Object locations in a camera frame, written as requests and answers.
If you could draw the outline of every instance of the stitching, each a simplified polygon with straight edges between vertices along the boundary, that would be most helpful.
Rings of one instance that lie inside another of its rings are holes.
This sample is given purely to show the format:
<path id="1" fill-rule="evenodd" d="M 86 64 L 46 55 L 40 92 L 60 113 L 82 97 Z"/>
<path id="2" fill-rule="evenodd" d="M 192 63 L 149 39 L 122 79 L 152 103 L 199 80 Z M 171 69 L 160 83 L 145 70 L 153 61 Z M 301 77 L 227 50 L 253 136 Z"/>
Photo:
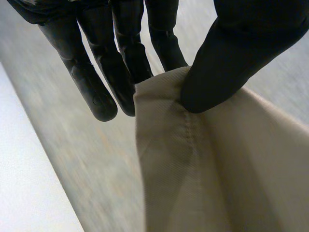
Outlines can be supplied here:
<path id="1" fill-rule="evenodd" d="M 197 198 L 198 200 L 202 203 L 203 197 L 202 197 L 202 192 L 200 190 L 200 186 L 202 185 L 201 183 L 201 173 L 197 171 L 196 167 L 198 167 L 198 148 L 196 145 L 196 141 L 194 140 L 193 133 L 192 133 L 192 121 L 193 119 L 190 117 L 190 113 L 187 112 L 186 110 L 184 111 L 184 118 L 185 118 L 185 127 L 186 127 L 186 141 L 188 145 L 191 147 L 192 150 L 192 155 L 194 157 L 193 160 L 193 166 L 194 166 L 194 174 L 197 175 L 198 181 L 196 181 L 196 189 L 198 190 L 198 195 Z M 206 218 L 205 212 L 202 210 L 203 217 L 199 218 L 201 221 L 203 221 L 203 218 Z"/>

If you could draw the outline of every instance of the gray floor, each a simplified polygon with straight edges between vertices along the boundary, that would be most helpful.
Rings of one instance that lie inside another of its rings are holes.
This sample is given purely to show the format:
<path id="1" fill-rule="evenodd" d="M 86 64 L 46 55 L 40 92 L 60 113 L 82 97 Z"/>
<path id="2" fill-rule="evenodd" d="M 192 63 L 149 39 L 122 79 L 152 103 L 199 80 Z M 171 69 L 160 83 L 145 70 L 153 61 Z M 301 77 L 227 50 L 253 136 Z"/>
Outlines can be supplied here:
<path id="1" fill-rule="evenodd" d="M 212 0 L 180 1 L 175 33 L 189 64 L 215 17 Z M 145 16 L 142 41 L 153 72 L 158 74 L 163 69 L 146 22 Z M 119 112 L 111 122 L 95 120 L 56 51 L 6 0 L 0 0 L 0 61 L 84 230 L 140 231 L 142 188 L 134 118 Z M 257 73 L 247 86 L 309 124 L 308 64 L 309 34 Z"/>

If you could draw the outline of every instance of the cloth bag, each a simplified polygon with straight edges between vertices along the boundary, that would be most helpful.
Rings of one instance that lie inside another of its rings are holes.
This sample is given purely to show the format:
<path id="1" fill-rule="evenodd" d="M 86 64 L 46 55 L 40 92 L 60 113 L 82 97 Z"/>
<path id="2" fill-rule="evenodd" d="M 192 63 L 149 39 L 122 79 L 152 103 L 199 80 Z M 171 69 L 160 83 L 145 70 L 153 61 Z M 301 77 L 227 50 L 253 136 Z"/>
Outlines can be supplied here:
<path id="1" fill-rule="evenodd" d="M 191 114 L 188 70 L 136 85 L 145 231 L 308 232 L 308 127 L 245 87 Z"/>

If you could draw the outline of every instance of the robotic hand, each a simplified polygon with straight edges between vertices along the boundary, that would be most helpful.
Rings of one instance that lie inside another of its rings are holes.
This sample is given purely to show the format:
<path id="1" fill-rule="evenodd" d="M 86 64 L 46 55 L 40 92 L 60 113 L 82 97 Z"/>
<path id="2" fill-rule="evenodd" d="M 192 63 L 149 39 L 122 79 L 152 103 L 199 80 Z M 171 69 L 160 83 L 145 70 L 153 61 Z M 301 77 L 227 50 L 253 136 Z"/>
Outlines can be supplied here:
<path id="1" fill-rule="evenodd" d="M 187 66 L 173 34 L 178 1 L 145 0 L 151 40 L 165 71 Z M 95 117 L 108 121 L 117 114 L 117 107 L 89 61 L 78 20 L 120 106 L 127 115 L 134 115 L 132 82 L 152 76 L 139 35 L 142 0 L 110 0 L 110 4 L 108 0 L 8 2 L 28 22 L 40 24 Z M 218 17 L 181 91 L 181 103 L 192 113 L 203 112 L 227 100 L 309 28 L 308 0 L 214 2 Z M 112 14 L 122 57 L 113 41 Z"/>
<path id="2" fill-rule="evenodd" d="M 95 60 L 120 107 L 134 116 L 134 84 L 153 76 L 140 41 L 143 0 L 8 0 L 38 24 L 57 50 L 93 115 L 109 121 L 117 105 L 82 43 L 80 24 Z M 173 34 L 178 0 L 146 0 L 151 40 L 166 71 L 187 66 Z M 114 29 L 120 53 L 114 42 Z"/>

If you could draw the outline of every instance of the fabric fold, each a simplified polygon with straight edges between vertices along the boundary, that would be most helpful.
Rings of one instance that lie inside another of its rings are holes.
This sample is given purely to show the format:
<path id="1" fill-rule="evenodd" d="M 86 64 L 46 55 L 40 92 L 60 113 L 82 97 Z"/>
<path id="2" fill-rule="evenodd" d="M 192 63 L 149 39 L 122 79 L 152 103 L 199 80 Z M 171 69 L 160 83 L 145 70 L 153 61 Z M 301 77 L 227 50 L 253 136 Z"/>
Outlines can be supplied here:
<path id="1" fill-rule="evenodd" d="M 145 230 L 308 231 L 308 128 L 246 88 L 191 114 L 179 103 L 188 70 L 136 85 Z"/>

